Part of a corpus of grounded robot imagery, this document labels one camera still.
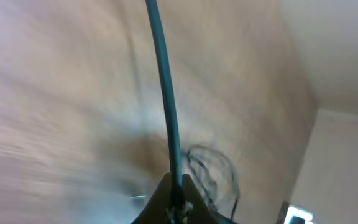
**floor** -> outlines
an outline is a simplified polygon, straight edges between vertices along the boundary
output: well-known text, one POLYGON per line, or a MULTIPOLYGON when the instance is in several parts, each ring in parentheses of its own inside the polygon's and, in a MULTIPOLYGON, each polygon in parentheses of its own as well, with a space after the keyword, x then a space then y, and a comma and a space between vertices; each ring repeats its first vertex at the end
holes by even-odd
MULTIPOLYGON (((237 222, 274 223, 316 113, 278 4, 158 3, 182 147, 235 163, 237 222)), ((0 0, 0 224, 130 223, 167 170, 144 2, 0 0)))

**cord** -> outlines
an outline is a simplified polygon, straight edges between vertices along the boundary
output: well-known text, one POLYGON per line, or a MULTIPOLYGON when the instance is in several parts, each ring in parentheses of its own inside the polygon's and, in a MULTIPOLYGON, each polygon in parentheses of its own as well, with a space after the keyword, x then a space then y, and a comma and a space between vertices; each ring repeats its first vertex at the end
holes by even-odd
POLYGON ((195 184, 204 195, 204 201, 208 208, 218 212, 219 207, 227 198, 233 198, 230 219, 233 221, 237 204, 240 199, 240 189, 237 172, 230 159, 223 153, 202 145, 193 145, 187 151, 182 151, 186 158, 188 168, 195 179, 195 184), (210 173, 210 168, 220 171, 229 184, 228 192, 218 200, 218 185, 210 173))

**wooden floor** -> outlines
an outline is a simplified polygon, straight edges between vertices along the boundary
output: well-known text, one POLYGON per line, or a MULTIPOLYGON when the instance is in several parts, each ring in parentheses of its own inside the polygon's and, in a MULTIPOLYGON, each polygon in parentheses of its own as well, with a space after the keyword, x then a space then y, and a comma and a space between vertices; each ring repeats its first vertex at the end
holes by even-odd
MULTIPOLYGON (((275 223, 316 111, 279 2, 158 3, 182 146, 235 163, 237 222, 275 223)), ((0 0, 0 224, 129 223, 165 139, 143 0, 0 0)))

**brown floor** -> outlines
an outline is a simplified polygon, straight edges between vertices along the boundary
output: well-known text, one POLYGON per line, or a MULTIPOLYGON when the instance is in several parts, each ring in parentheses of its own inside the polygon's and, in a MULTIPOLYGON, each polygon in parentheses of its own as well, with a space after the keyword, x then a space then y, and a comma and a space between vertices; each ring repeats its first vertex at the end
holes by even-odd
MULTIPOLYGON (((315 115, 279 3, 158 3, 182 146, 227 154, 236 220, 274 223, 315 115)), ((0 224, 129 223, 165 138, 143 0, 0 0, 0 224)))

